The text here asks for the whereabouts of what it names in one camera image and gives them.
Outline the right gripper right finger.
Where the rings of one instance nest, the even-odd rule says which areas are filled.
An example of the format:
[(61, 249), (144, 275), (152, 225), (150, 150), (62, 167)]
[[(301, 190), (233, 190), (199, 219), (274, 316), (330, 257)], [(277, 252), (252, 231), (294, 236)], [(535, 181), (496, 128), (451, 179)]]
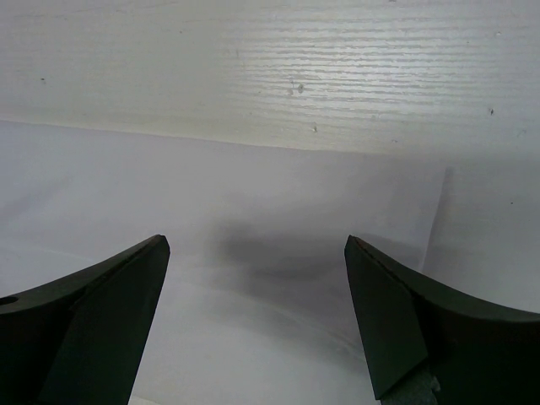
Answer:
[(539, 316), (481, 300), (349, 236), (348, 284), (383, 404), (536, 404)]

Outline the white t shirt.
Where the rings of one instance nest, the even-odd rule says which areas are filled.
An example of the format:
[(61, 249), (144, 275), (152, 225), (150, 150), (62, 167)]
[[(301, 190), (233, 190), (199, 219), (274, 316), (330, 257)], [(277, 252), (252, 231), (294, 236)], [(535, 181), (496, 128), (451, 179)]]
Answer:
[(156, 234), (170, 263), (135, 403), (371, 404), (350, 235), (419, 270), (443, 165), (1, 125), (1, 293)]

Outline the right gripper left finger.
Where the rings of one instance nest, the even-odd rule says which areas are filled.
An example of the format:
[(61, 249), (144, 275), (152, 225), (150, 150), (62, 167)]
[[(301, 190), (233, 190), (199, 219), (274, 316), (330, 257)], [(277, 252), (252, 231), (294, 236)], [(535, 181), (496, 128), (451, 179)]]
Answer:
[(155, 235), (1, 299), (3, 404), (127, 404), (170, 259)]

